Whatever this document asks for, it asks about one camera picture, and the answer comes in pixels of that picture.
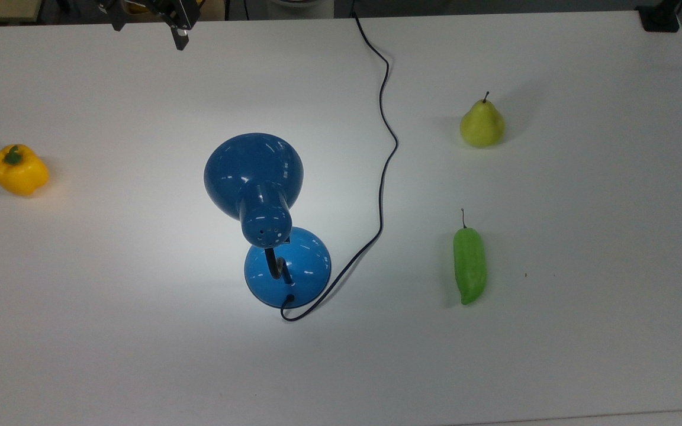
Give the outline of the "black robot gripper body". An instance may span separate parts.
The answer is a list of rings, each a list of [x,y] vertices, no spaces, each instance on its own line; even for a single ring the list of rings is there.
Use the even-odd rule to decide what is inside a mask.
[[[168,27],[194,27],[201,17],[201,5],[197,1],[98,1],[98,9],[110,19],[111,14],[125,13],[131,21],[130,6],[140,7],[143,13],[165,22]]]

